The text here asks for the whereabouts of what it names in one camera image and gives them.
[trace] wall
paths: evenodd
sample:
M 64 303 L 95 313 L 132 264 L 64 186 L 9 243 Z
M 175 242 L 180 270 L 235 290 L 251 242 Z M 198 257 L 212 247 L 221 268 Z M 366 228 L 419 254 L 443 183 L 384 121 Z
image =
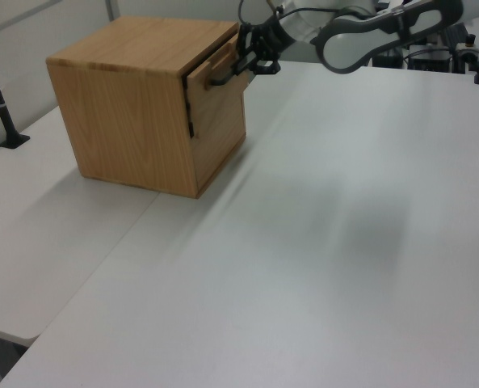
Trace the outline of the wall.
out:
M 239 0 L 112 0 L 120 15 L 148 15 L 166 18 L 237 20 Z M 271 10 L 264 0 L 245 0 L 243 19 L 252 24 L 268 19 Z M 310 44 L 294 44 L 282 57 L 284 61 L 318 62 Z
M 62 0 L 0 31 L 0 86 L 18 130 L 57 105 L 45 58 L 106 23 L 104 0 Z

